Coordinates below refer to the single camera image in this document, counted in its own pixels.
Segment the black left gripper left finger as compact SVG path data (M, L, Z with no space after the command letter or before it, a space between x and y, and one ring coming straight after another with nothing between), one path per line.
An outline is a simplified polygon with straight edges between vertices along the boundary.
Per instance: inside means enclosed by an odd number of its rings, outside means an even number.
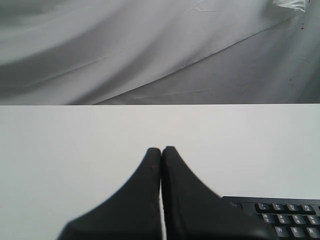
M138 168L109 199L68 222L60 240L161 240L161 151L149 148Z

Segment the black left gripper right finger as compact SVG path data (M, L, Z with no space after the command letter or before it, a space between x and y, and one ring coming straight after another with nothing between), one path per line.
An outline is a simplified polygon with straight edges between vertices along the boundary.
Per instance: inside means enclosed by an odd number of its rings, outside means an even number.
M168 240L276 240L273 228L210 190L173 146L161 157L161 193Z

